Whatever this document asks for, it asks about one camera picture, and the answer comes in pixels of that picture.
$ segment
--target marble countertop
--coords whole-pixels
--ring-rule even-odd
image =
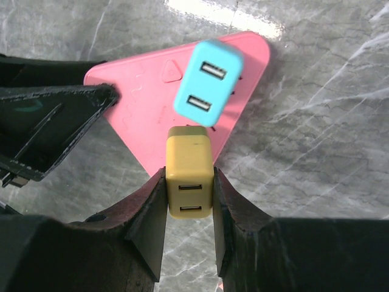
[[[242,30],[270,63],[216,166],[263,211],[389,217],[389,2],[3,0],[0,53],[115,60]],[[24,214],[80,221],[148,175],[100,119],[42,182],[0,190]],[[168,218],[156,291],[216,291],[212,219]]]

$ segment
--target slot on yellow block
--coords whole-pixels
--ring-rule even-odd
[[[211,142],[201,126],[173,127],[166,144],[166,182],[173,218],[204,218],[212,211]]]

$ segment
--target blue block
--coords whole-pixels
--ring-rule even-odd
[[[196,45],[178,90],[174,109],[204,126],[217,123],[243,70],[244,57],[218,40]]]

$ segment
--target pink board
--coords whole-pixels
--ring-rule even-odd
[[[218,123],[208,129],[213,162],[250,99],[270,58],[266,41],[253,32],[219,38],[244,54],[244,69]],[[168,131],[173,126],[196,125],[178,115],[173,102],[196,43],[137,55],[93,67],[85,85],[112,84],[118,103],[105,117],[149,175],[165,165]]]

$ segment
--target pink triangle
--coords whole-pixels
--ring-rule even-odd
[[[266,41],[253,32],[226,35],[219,40],[239,49],[244,54],[245,65],[242,79],[218,123],[208,129],[214,162],[270,58]],[[181,83],[179,74],[185,72],[195,45],[186,44],[104,63],[93,67],[85,76],[85,85],[109,83],[119,91],[118,104],[107,111],[105,117],[149,175],[165,165],[168,130],[176,125],[195,125],[173,109]],[[166,71],[171,71],[172,78],[166,77]]]

